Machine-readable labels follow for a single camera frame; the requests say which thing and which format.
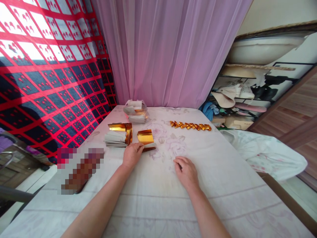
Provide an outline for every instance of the white tablecloth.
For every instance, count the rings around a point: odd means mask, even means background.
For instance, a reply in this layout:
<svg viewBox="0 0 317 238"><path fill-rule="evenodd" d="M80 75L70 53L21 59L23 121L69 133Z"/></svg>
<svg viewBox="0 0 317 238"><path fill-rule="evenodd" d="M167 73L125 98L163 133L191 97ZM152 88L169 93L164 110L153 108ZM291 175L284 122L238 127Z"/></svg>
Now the white tablecloth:
<svg viewBox="0 0 317 238"><path fill-rule="evenodd" d="M60 237L122 163L123 148L107 148L109 123L127 122L118 105L81 145L104 148L105 159L80 194L59 195L69 170L60 170L1 237ZM313 237L210 121L196 109L148 108L146 124L157 149L142 154L119 197L103 237L200 237L191 201L176 177L172 159L190 158L210 203L232 237ZM170 120L210 124L212 131L172 128ZM82 155L66 167L75 166Z"/></svg>

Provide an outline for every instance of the clear plastic bag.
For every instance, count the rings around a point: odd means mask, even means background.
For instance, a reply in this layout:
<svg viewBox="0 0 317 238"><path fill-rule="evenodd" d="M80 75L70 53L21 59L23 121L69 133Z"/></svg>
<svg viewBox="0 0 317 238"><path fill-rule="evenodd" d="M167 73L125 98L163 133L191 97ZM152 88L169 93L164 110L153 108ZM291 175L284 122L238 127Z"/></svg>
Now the clear plastic bag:
<svg viewBox="0 0 317 238"><path fill-rule="evenodd" d="M129 122L134 124L144 124L149 118L148 108L143 100L128 100L123 108L123 112Z"/></svg>

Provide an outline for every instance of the sheer curtain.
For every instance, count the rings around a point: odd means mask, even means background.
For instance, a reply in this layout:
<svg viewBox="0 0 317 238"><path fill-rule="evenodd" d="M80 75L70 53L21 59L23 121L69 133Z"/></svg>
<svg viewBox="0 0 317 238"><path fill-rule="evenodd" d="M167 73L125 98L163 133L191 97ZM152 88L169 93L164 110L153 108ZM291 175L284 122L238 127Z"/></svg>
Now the sheer curtain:
<svg viewBox="0 0 317 238"><path fill-rule="evenodd" d="M94 0L119 104L198 108L252 0Z"/></svg>

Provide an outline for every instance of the white washbasin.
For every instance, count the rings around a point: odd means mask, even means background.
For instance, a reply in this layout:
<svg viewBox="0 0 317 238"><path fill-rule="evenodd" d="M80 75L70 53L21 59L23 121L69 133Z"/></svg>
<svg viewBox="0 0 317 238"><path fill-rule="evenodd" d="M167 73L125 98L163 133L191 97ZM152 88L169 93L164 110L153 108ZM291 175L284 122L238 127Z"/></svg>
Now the white washbasin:
<svg viewBox="0 0 317 238"><path fill-rule="evenodd" d="M267 65L299 47L304 40L303 37L280 36L237 41L231 46L228 63Z"/></svg>

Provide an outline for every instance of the white cloth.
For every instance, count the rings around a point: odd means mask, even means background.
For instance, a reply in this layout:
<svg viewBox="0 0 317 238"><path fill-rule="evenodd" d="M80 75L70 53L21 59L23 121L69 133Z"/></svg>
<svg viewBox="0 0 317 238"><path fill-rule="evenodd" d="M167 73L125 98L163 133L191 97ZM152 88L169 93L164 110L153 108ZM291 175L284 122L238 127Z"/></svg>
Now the white cloth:
<svg viewBox="0 0 317 238"><path fill-rule="evenodd" d="M268 173L277 181L294 177L307 166L302 155L275 137L240 130L221 133L255 171Z"/></svg>
<svg viewBox="0 0 317 238"><path fill-rule="evenodd" d="M58 195L60 178L67 175L58 171L1 238L63 234L122 163L124 149L103 142L107 124L127 122L122 108L116 106L80 147L105 149L104 163L83 191ZM146 124L133 125L133 142L138 131L152 129L157 150L142 154L103 237L200 237L191 201L174 171L176 155L194 162L202 190L232 237L313 237L201 111L149 107L148 112ZM212 131L172 128L170 120L209 124Z"/></svg>

